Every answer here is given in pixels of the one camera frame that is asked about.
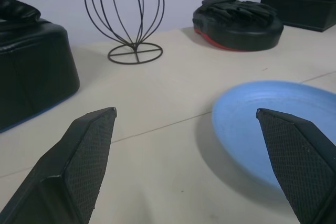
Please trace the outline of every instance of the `table surface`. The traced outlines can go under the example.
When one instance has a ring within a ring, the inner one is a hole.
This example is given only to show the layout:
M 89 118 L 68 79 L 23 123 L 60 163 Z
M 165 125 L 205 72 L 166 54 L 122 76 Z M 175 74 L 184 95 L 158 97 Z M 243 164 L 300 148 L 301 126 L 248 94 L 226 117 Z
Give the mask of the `table surface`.
M 237 167 L 220 146 L 211 109 L 243 82 L 286 80 L 336 92 L 336 27 L 285 27 L 277 47 L 217 49 L 191 28 L 156 33 L 164 55 L 151 63 L 109 62 L 115 46 L 73 48 L 79 91 L 55 108 L 0 134 L 0 209 L 70 123 L 117 108 L 107 171 L 91 224 L 298 223 L 285 197 Z

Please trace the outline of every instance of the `red trim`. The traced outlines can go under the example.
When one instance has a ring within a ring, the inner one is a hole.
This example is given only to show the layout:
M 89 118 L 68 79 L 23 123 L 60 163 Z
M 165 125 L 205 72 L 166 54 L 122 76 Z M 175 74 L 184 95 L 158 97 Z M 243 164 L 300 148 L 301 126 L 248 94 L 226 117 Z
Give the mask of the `red trim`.
M 219 43 L 217 43 L 216 41 L 212 40 L 207 34 L 202 33 L 199 29 L 194 28 L 195 32 L 199 35 L 201 35 L 206 41 L 208 41 L 211 45 L 215 46 L 215 47 L 219 47 L 225 50 L 230 50 L 230 51 L 239 51 L 242 52 L 243 50 L 239 50 L 239 49 L 234 49 L 234 48 L 229 48 L 229 47 L 225 47 Z

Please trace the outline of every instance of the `black storage box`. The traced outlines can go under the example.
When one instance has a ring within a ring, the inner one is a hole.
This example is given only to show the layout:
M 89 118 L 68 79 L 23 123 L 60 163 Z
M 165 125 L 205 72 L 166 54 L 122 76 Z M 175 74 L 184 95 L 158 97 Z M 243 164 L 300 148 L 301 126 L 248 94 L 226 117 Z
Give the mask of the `black storage box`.
M 261 0 L 288 26 L 325 31 L 336 24 L 336 0 Z

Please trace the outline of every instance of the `black punching mitt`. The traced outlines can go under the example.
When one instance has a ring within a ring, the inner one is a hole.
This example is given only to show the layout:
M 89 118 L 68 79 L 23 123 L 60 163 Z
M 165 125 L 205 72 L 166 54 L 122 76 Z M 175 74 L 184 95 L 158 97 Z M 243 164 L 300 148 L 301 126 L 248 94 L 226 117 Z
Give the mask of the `black punching mitt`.
M 1 224 L 88 224 L 109 157 L 115 108 L 73 121 L 0 213 Z
M 212 45 L 237 51 L 275 47 L 283 24 L 268 5 L 238 0 L 204 0 L 194 12 L 194 29 Z
M 273 171 L 301 224 L 336 223 L 336 146 L 294 115 L 257 111 Z

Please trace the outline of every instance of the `blue plate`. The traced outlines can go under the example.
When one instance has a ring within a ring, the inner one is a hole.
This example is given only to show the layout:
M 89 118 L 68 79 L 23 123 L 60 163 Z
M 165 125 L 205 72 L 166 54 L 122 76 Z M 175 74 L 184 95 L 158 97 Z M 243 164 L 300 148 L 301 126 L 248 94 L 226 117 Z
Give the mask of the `blue plate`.
M 251 82 L 228 90 L 213 108 L 216 135 L 240 166 L 270 186 L 280 189 L 256 119 L 258 108 L 309 120 L 336 143 L 336 94 L 282 81 Z

